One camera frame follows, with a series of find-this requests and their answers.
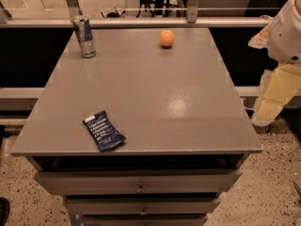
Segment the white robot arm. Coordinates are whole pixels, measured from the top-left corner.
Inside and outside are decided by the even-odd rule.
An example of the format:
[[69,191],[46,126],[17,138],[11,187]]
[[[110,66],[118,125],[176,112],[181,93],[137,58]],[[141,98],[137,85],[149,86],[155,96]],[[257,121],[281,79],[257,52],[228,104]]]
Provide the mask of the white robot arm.
[[272,72],[265,71],[261,76],[259,97],[253,107],[252,123],[264,127],[301,89],[301,0],[288,0],[248,46],[266,48],[268,56],[277,62]]

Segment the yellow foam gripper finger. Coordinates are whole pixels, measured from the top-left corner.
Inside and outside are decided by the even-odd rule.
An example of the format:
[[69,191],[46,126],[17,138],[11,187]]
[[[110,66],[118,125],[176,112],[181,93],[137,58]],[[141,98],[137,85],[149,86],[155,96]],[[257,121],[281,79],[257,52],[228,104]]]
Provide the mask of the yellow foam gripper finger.
[[259,33],[250,39],[248,46],[255,49],[262,49],[267,47],[268,35],[270,25],[265,26]]

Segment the yellow foam padded gripper finger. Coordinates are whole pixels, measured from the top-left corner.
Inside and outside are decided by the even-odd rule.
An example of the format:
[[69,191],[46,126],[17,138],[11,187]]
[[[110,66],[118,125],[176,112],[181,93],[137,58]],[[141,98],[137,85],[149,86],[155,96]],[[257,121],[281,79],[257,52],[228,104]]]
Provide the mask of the yellow foam padded gripper finger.
[[251,122],[260,127],[274,122],[300,89],[300,65],[279,63],[273,71],[265,70],[261,76],[259,96],[254,104]]

